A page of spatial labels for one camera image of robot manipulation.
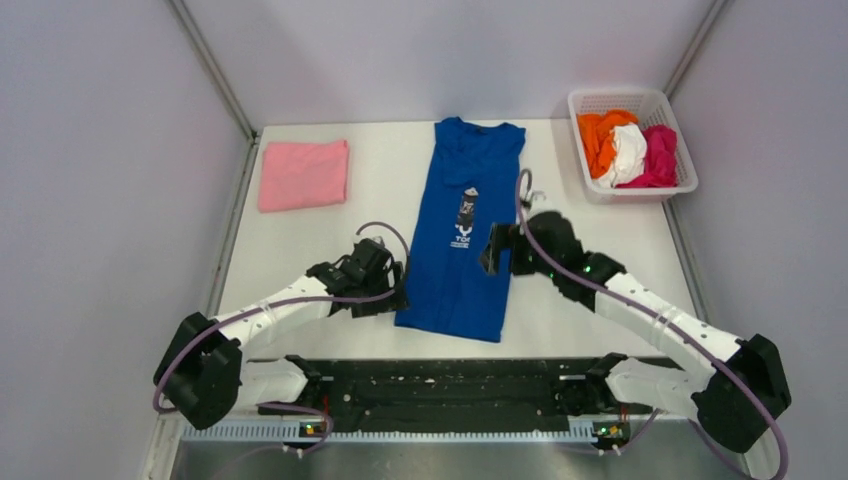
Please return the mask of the blue t shirt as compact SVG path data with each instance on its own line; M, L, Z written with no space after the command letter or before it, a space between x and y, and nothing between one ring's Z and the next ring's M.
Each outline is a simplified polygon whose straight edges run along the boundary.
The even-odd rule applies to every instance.
M410 305L394 324L498 343L510 276L487 274L479 259L491 226L516 218L514 188L526 131L459 117L436 123L434 131L405 283Z

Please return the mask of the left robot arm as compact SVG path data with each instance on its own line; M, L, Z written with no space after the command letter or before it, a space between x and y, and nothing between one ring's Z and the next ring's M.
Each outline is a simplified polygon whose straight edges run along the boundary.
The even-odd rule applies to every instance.
M291 331L343 310L352 317L407 308L405 265L376 237L334 262L311 266L292 284L237 311L195 312L179 324L153 376L154 407L180 413L198 430L234 411L269 402L297 413L319 404L318 374L268 348Z

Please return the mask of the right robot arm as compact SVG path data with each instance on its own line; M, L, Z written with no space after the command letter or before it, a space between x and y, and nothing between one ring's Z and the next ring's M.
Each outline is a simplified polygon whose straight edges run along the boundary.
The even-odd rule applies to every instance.
M611 257L584 249L571 223L544 211L522 224L494 224L480 257L489 275L509 252L514 276L543 275L565 298L636 334L673 361L609 353L584 375L600 412L640 404L683 416L722 447L746 453L776 425L791 395L781 358L762 335L748 340L712 327L642 285Z

